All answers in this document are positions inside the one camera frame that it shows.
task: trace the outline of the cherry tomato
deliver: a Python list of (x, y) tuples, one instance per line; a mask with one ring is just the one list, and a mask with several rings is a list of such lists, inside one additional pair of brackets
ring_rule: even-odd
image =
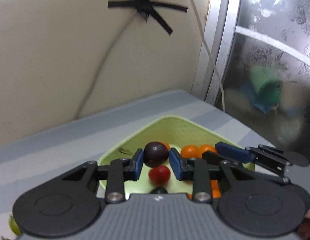
[(14, 234), (16, 234), (17, 236), (19, 236), (21, 234), (21, 231), (17, 227), (17, 224), (16, 224), (12, 215), (10, 215), (10, 218), (9, 218), (9, 226), (10, 226), (10, 229), (13, 231)]
[(183, 158), (198, 157), (198, 147), (195, 145), (186, 145), (181, 149), (181, 156)]
[(210, 184), (211, 184), (213, 198), (221, 197), (221, 192), (219, 191), (219, 187), (218, 187), (218, 181), (216, 179), (211, 179)]
[(161, 143), (164, 144), (168, 150), (171, 149), (171, 147), (169, 146), (169, 144), (167, 142), (161, 142)]
[(164, 184), (171, 177), (171, 171), (166, 166), (158, 166), (148, 172), (148, 177), (155, 184)]
[(202, 154), (204, 152), (207, 152), (207, 151), (210, 151), (210, 152), (213, 152), (213, 153), (217, 153), (216, 149), (213, 146), (211, 146), (209, 144), (204, 144), (201, 147), (199, 147), (197, 158), (201, 158)]

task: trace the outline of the metal window frame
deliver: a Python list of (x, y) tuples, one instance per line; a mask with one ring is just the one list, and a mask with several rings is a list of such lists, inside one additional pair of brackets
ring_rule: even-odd
[[(222, 79), (226, 71), (228, 59), (233, 45), (240, 2), (241, 0), (229, 0), (228, 2), (228, 9), (226, 14), (223, 37), (216, 61), (216, 69)], [(220, 90), (220, 83), (216, 73), (214, 72), (205, 101), (212, 105), (215, 104), (219, 90)]]
[(204, 45), (202, 44), (191, 88), (191, 94), (201, 100), (206, 99), (209, 84), (213, 76), (213, 62), (216, 62), (221, 45), (228, 2), (229, 0), (209, 0), (204, 37), (209, 49), (211, 50), (212, 56), (214, 57), (214, 61), (210, 59)]

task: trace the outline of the dark grape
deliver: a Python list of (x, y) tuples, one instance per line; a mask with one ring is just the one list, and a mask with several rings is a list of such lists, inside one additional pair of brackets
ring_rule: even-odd
[(154, 168), (162, 165), (168, 159), (168, 149), (160, 142), (150, 142), (144, 148), (144, 163)]
[(156, 187), (150, 192), (150, 194), (167, 194), (167, 193), (168, 193), (167, 190), (162, 186)]

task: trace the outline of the blue gripper pad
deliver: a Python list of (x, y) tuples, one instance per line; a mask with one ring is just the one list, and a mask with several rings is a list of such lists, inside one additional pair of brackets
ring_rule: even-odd
[(168, 153), (169, 164), (174, 172), (176, 179), (182, 180), (182, 167), (179, 152), (175, 148), (171, 148)]
[(136, 153), (134, 154), (133, 159), (135, 159), (135, 170), (134, 170), (134, 175), (135, 175), (135, 181), (139, 179), (139, 176), (142, 172), (143, 168), (143, 162), (144, 162), (144, 151), (142, 149), (138, 149)]
[(254, 154), (251, 154), (247, 150), (229, 145), (227, 143), (216, 143), (215, 149), (219, 154), (224, 155), (225, 157), (235, 159), (242, 163), (252, 163), (255, 159)]

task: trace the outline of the green fruit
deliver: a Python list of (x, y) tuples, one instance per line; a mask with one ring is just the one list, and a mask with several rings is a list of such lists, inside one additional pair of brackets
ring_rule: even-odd
[(16, 224), (14, 217), (12, 215), (10, 215), (10, 218), (9, 218), (9, 226), (10, 226), (10, 229), (13, 231), (14, 234), (16, 234), (17, 236), (19, 236), (21, 234), (21, 231), (17, 227), (17, 224)]
[(255, 164), (254, 163), (244, 163), (243, 166), (248, 169), (249, 171), (255, 171)]

